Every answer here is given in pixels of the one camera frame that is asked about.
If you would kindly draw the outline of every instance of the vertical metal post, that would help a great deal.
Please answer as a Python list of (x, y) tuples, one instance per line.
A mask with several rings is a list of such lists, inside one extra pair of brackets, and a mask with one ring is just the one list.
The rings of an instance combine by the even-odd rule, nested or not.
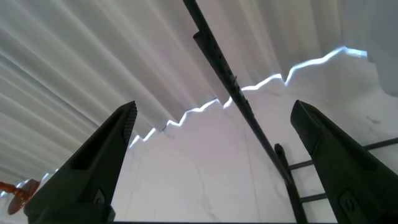
[(254, 114), (251, 110), (249, 102), (245, 99), (242, 91), (236, 81), (236, 77), (233, 76), (231, 69), (227, 61), (224, 58), (221, 49), (218, 47), (217, 41), (213, 36), (208, 24), (199, 9), (199, 6), (195, 0), (183, 0), (185, 6), (187, 7), (189, 13), (191, 14), (195, 24), (199, 28), (193, 38), (197, 42), (199, 48), (209, 61), (210, 65), (213, 67), (218, 78), (223, 83), (224, 87), (227, 89), (228, 93), (231, 95), (232, 100), (235, 102), (236, 106), (239, 108), (240, 112), (248, 122), (250, 128), (253, 130), (257, 139), (260, 141), (261, 145), (267, 152), (269, 158), (276, 166), (277, 170), (285, 180), (287, 184), (292, 183), (292, 178), (288, 175), (287, 169), (282, 165), (274, 149), (272, 148), (270, 142), (268, 141), (266, 135), (262, 131), (259, 123), (256, 121)]
[[(285, 156), (284, 148), (280, 144), (275, 145), (275, 152), (278, 155), (279, 160), (283, 166), (287, 169), (288, 163)], [(292, 183), (286, 184), (287, 193), (289, 195), (290, 203), (292, 204), (294, 217), (296, 218), (297, 224), (308, 224), (307, 216), (305, 215), (303, 205), (300, 201), (299, 192), (297, 191), (296, 184), (291, 171), (288, 171), (289, 176), (292, 178)]]

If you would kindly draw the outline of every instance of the brown round object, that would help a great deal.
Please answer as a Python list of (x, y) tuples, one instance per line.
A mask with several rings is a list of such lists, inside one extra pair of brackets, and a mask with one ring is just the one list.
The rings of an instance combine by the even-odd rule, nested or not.
[(8, 214), (13, 215), (17, 213), (21, 208), (25, 206), (25, 204), (29, 201), (29, 199), (35, 194), (36, 190), (39, 188), (40, 182), (34, 179), (30, 179), (21, 189), (26, 193), (26, 198), (20, 198), (14, 196), (11, 200), (10, 205), (8, 206)]

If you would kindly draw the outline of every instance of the reddish-brown object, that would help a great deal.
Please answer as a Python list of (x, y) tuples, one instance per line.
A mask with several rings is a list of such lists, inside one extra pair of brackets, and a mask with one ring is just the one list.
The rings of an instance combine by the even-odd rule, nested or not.
[(33, 194), (35, 194), (36, 190), (39, 188), (39, 185), (40, 182), (33, 179), (30, 179), (22, 188), (17, 188), (12, 184), (0, 182), (1, 190), (15, 195), (8, 206), (8, 214), (15, 214), (21, 208), (23, 208)]

